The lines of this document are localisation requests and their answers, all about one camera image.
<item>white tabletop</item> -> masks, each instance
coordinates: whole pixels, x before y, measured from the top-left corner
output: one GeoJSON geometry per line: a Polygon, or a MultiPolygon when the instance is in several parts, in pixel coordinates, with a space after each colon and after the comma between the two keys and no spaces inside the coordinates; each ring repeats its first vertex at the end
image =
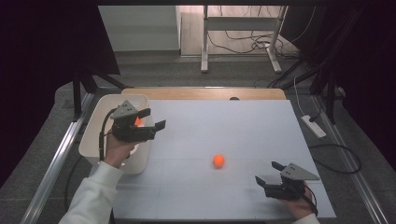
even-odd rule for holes
{"type": "MultiPolygon", "coordinates": [[[[140,175],[124,175],[116,218],[256,220],[291,215],[266,198],[255,175],[279,184],[271,161],[293,162],[318,175],[290,101],[149,101],[154,122],[166,119],[140,175]],[[217,169],[212,159],[225,157],[217,169]]],[[[335,217],[321,181],[308,181],[318,217],[335,217]]]]}

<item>white wall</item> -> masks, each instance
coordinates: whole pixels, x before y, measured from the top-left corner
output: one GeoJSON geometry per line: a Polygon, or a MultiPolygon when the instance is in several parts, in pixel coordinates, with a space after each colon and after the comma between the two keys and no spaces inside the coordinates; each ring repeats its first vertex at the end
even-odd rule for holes
{"type": "Polygon", "coordinates": [[[99,10],[114,51],[180,49],[178,6],[99,10]]]}

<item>hand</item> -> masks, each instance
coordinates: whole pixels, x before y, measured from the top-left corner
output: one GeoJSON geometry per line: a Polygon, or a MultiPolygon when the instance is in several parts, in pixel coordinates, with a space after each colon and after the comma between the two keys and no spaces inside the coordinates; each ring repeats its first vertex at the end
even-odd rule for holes
{"type": "MultiPolygon", "coordinates": [[[[312,200],[312,194],[311,191],[309,191],[307,188],[305,188],[305,194],[304,194],[309,200],[312,200]]],[[[299,200],[294,200],[294,201],[288,201],[288,200],[280,200],[282,203],[284,203],[293,216],[298,220],[303,217],[307,217],[311,215],[312,208],[311,206],[304,201],[304,199],[300,198],[299,200]]]]}
{"type": "Polygon", "coordinates": [[[106,156],[104,162],[115,167],[120,168],[122,162],[129,156],[129,153],[134,149],[134,146],[140,142],[126,143],[118,140],[112,133],[111,129],[106,136],[106,156]]]}

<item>gray carpet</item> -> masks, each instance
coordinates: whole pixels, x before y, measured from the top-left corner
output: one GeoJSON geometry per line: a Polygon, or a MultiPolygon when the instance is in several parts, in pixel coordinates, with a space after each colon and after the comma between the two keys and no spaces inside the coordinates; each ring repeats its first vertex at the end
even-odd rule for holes
{"type": "MultiPolygon", "coordinates": [[[[260,57],[211,57],[209,73],[201,74],[199,58],[179,58],[175,56],[143,56],[136,57],[118,54],[121,76],[114,78],[126,85],[135,87],[253,87],[265,88],[269,81],[277,78],[266,58],[260,57]]],[[[293,61],[282,61],[281,66],[287,69],[293,61]]],[[[295,73],[306,70],[300,66],[295,73]]],[[[118,90],[100,78],[96,78],[99,86],[107,92],[118,90]]],[[[299,98],[305,114],[315,116],[318,109],[313,98],[307,92],[312,79],[298,84],[299,98]]],[[[105,92],[98,92],[95,102],[105,92]]],[[[286,91],[292,102],[296,117],[300,121],[301,112],[298,109],[293,88],[286,91]]],[[[7,183],[0,189],[0,222],[20,223],[41,178],[46,172],[53,155],[61,143],[65,131],[72,118],[73,108],[68,104],[73,99],[71,85],[61,87],[55,97],[55,105],[46,123],[37,135],[28,152],[22,159],[7,183]]],[[[343,136],[346,145],[353,148],[362,160],[362,174],[375,192],[384,209],[389,223],[396,223],[396,213],[393,205],[396,203],[396,174],[386,163],[370,139],[351,119],[342,102],[337,101],[334,107],[336,126],[343,136]]],[[[317,123],[324,129],[323,120],[317,123]]],[[[302,123],[301,128],[309,146],[330,143],[331,138],[318,140],[302,123]]],[[[337,150],[324,147],[311,149],[312,156],[330,166],[345,168],[337,150]]],[[[78,141],[73,145],[65,161],[59,178],[42,211],[38,223],[57,223],[64,214],[64,189],[67,177],[73,165],[79,158],[78,141]]],[[[76,191],[82,178],[88,175],[91,166],[83,159],[72,175],[69,186],[69,201],[76,191]]],[[[318,165],[320,176],[328,191],[336,219],[321,220],[321,223],[374,223],[368,210],[356,190],[349,175],[339,175],[318,165]]],[[[131,223],[120,220],[118,223],[131,223]]],[[[274,221],[270,223],[290,223],[290,221],[274,221]]]]}

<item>white container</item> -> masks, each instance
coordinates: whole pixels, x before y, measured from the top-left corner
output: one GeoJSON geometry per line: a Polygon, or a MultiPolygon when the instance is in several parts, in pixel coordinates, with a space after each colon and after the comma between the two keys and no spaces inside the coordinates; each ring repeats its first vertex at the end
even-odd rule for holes
{"type": "MultiPolygon", "coordinates": [[[[79,144],[79,153],[89,161],[92,166],[99,165],[99,133],[102,129],[106,114],[113,108],[117,108],[124,101],[129,101],[138,111],[149,108],[149,99],[145,95],[137,94],[109,94],[102,97],[96,108],[93,110],[90,121],[82,136],[79,144]]],[[[108,119],[105,127],[105,133],[110,130],[113,119],[108,119]]],[[[151,116],[141,119],[139,127],[152,127],[154,123],[151,116]]],[[[147,163],[151,141],[140,143],[134,147],[130,157],[126,159],[121,170],[125,174],[136,175],[141,173],[147,163]]],[[[106,155],[106,138],[105,138],[105,155],[106,155]]]]}

